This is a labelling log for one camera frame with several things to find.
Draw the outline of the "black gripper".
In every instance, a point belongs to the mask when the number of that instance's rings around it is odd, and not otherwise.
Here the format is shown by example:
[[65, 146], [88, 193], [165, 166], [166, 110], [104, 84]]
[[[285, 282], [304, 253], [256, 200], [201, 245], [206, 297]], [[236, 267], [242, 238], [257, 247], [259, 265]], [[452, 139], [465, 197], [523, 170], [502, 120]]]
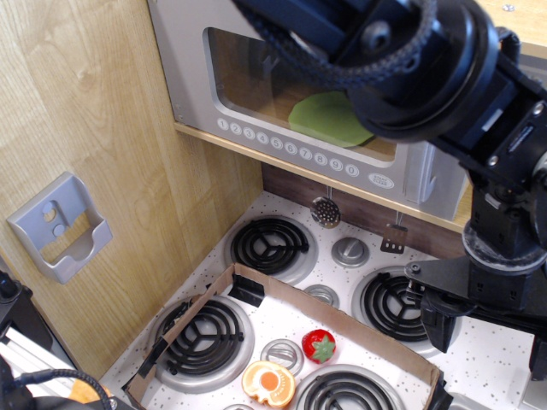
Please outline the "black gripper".
[[456, 319], [470, 316], [535, 335], [529, 360], [532, 380], [547, 376], [546, 273], [487, 270], [469, 257], [415, 261], [404, 268], [421, 288], [421, 323], [431, 345], [450, 347]]

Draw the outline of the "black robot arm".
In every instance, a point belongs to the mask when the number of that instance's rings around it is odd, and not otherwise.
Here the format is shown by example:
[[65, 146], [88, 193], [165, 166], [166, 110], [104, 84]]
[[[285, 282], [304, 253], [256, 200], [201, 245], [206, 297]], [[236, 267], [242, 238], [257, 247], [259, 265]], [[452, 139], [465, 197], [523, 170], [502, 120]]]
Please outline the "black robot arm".
[[546, 91], [521, 43], [474, 1], [239, 1], [238, 11], [305, 80], [349, 98], [398, 143], [456, 158], [473, 187], [465, 255], [406, 267], [434, 347], [459, 316], [533, 334], [546, 377]]

